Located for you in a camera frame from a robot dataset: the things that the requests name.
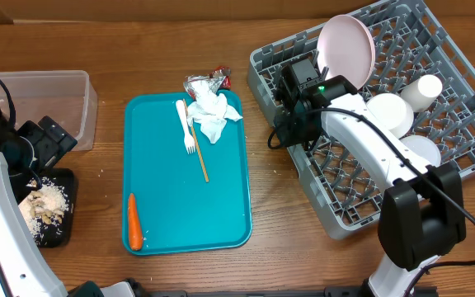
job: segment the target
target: wooden table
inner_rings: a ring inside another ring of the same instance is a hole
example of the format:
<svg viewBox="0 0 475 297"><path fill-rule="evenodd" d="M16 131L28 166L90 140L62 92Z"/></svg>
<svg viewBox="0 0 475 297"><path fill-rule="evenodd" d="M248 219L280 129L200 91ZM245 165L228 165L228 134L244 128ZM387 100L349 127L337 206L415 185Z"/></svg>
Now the wooden table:
<svg viewBox="0 0 475 297"><path fill-rule="evenodd" d="M247 86L254 49L323 21L0 26L0 71L82 69L98 93L93 150L69 153L59 164L80 181L73 236L65 247L41 250L68 289L131 276L148 290L320 290L359 285L376 269L383 250L375 227L343 241L326 235L287 151L267 148L271 128ZM475 66L475 17L440 22ZM182 91L185 76L219 65L232 68L232 88L242 99L252 236L235 249L133 257L121 242L125 106L139 94ZM475 177L463 189L475 215ZM445 259L472 258L475 229L469 224L466 241ZM434 270L421 283L439 286L442 296L475 296L475 267Z"/></svg>

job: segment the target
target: gray dish rack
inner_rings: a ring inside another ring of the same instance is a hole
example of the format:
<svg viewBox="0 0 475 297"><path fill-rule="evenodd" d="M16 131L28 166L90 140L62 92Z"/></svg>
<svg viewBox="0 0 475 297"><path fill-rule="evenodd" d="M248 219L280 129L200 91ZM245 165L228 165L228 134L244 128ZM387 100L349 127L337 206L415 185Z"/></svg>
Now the gray dish rack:
<svg viewBox="0 0 475 297"><path fill-rule="evenodd" d="M417 115L408 134L432 139L443 163L462 178L475 174L475 69L422 0L383 0L349 13L374 37L374 71L361 89L365 100L400 92L421 75L434 74L444 91L428 111ZM256 49L251 53L248 85L269 125L281 102L273 97L283 66L311 59L316 66L317 38L324 24ZM368 173L334 139L321 137L309 150L288 148L299 181L329 236L342 239L379 220L382 196Z"/></svg>

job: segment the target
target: plastic fork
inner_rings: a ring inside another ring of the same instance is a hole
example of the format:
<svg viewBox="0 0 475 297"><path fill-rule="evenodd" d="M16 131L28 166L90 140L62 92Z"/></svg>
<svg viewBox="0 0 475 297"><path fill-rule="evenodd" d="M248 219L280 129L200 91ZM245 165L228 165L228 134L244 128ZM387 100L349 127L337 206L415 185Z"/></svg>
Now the plastic fork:
<svg viewBox="0 0 475 297"><path fill-rule="evenodd" d="M177 113L179 114L179 119L181 119L182 129L185 132L185 148L186 152L194 153L195 152L195 141L191 136L190 131L188 130L188 124L186 123L186 110L185 105L182 100L177 100L175 102L177 108Z"/></svg>

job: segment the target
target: blue tray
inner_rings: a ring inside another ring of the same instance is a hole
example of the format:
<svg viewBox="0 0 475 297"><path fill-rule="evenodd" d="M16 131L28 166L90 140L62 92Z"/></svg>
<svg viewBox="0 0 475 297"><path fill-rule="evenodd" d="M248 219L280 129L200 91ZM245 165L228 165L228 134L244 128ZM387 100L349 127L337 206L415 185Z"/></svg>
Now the blue tray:
<svg viewBox="0 0 475 297"><path fill-rule="evenodd" d="M242 115L239 97L222 91ZM122 241L134 255L235 248L251 236L252 213L243 120L229 120L211 144L194 124L209 183L197 153L187 154L175 101L185 92L144 95L125 109ZM127 205L134 193L143 248L128 241Z"/></svg>

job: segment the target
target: carrot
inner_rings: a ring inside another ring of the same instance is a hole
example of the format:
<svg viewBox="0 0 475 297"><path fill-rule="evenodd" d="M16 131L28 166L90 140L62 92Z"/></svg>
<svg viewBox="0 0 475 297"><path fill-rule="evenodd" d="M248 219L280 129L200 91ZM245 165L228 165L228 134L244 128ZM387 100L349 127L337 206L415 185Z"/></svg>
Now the carrot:
<svg viewBox="0 0 475 297"><path fill-rule="evenodd" d="M139 215L137 214L137 204L135 195L129 195L128 200L128 230L129 246L132 250L138 251L142 248L142 229L140 228Z"/></svg>

